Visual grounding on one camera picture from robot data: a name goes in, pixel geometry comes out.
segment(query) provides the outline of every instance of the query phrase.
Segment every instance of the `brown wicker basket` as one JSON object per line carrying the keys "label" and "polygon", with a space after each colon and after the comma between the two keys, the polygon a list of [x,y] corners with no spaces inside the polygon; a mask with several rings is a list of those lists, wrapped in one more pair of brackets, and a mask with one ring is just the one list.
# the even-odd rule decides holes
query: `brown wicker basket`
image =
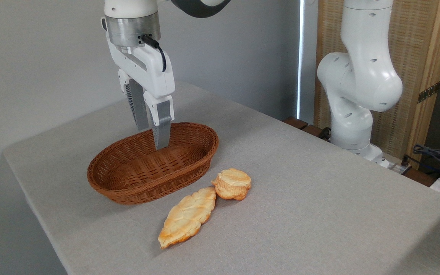
{"label": "brown wicker basket", "polygon": [[89,184],[119,204],[135,205],[171,194],[197,181],[218,148],[215,131],[197,123],[173,123],[169,146],[155,150],[152,130],[117,141],[87,169]]}

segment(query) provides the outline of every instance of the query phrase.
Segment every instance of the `basket rim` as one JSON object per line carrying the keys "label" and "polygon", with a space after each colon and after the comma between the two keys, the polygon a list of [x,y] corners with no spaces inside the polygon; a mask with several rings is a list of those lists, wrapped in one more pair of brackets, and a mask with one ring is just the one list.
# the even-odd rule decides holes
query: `basket rim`
{"label": "basket rim", "polygon": [[197,162],[194,162],[193,164],[187,165],[187,166],[183,167],[182,169],[178,169],[178,170],[174,171],[171,174],[167,174],[166,176],[162,176],[161,178],[155,179],[154,180],[155,184],[153,186],[148,187],[148,188],[144,188],[140,184],[135,184],[133,186],[129,186],[128,188],[124,188],[124,189],[110,190],[110,189],[106,189],[106,188],[103,188],[102,186],[98,185],[96,183],[96,180],[94,179],[94,176],[93,176],[93,169],[96,166],[96,163],[98,163],[98,160],[101,160],[101,158],[103,158],[105,156],[105,153],[108,151],[108,149],[109,148],[113,148],[115,146],[118,146],[120,143],[123,143],[127,139],[133,139],[135,136],[138,136],[140,134],[144,134],[144,133],[146,133],[148,131],[152,131],[151,129],[149,129],[147,131],[143,131],[143,132],[140,132],[140,133],[137,133],[137,134],[133,134],[132,136],[127,136],[127,137],[125,137],[123,139],[115,141],[114,143],[112,143],[109,146],[107,146],[106,148],[104,148],[100,153],[98,153],[98,155],[96,155],[96,157],[93,158],[93,160],[91,161],[91,163],[89,164],[89,166],[87,168],[87,179],[88,179],[89,184],[94,189],[96,189],[96,191],[101,191],[101,192],[109,193],[109,194],[115,193],[115,195],[117,195],[119,193],[122,193],[122,192],[128,192],[128,191],[147,192],[147,191],[150,191],[150,190],[153,190],[153,189],[157,188],[157,186],[161,186],[162,184],[170,181],[171,179],[176,178],[177,174],[180,174],[180,175],[187,174],[187,173],[189,173],[189,172],[191,172],[193,170],[198,169],[199,167],[202,167],[203,165],[209,165],[210,162],[211,162],[211,159],[213,158],[213,155],[215,155],[215,152],[218,149],[219,140],[218,140],[217,133],[211,127],[209,127],[207,125],[204,125],[204,124],[195,123],[195,122],[177,122],[177,123],[172,123],[171,127],[179,127],[180,125],[185,125],[185,124],[187,124],[189,126],[194,126],[194,127],[197,127],[197,128],[204,128],[204,129],[208,130],[208,132],[209,132],[208,136],[213,137],[213,141],[214,141],[213,146],[210,147],[210,149],[205,154],[205,156],[203,156]]}

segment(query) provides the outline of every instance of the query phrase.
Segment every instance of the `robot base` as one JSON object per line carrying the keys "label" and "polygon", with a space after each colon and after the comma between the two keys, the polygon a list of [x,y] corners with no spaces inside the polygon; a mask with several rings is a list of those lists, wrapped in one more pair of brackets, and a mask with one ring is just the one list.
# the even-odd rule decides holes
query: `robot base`
{"label": "robot base", "polygon": [[360,155],[361,157],[376,164],[379,164],[382,167],[388,168],[388,166],[390,165],[390,163],[383,157],[383,152],[381,151],[381,149],[372,144],[369,144],[363,149],[348,151],[355,155]]}

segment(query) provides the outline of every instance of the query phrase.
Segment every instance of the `metal hinge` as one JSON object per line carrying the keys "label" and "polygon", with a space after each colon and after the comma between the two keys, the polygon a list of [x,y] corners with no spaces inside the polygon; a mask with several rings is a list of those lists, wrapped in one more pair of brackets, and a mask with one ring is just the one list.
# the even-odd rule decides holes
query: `metal hinge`
{"label": "metal hinge", "polygon": [[421,103],[422,101],[426,100],[428,97],[431,97],[433,94],[438,92],[440,87],[440,82],[435,83],[433,86],[427,88],[425,91],[421,92],[419,94],[419,100],[417,103]]}

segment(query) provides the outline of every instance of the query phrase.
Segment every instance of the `bread roll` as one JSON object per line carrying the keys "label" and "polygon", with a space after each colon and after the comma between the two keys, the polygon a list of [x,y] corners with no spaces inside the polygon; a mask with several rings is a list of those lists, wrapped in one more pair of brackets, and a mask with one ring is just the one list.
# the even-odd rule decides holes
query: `bread roll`
{"label": "bread roll", "polygon": [[217,174],[212,184],[220,198],[241,201],[251,188],[251,178],[245,172],[231,168]]}
{"label": "bread roll", "polygon": [[196,235],[201,224],[210,218],[215,208],[216,198],[215,188],[208,187],[184,197],[178,205],[174,206],[169,211],[164,228],[159,234],[161,249],[184,242]]}

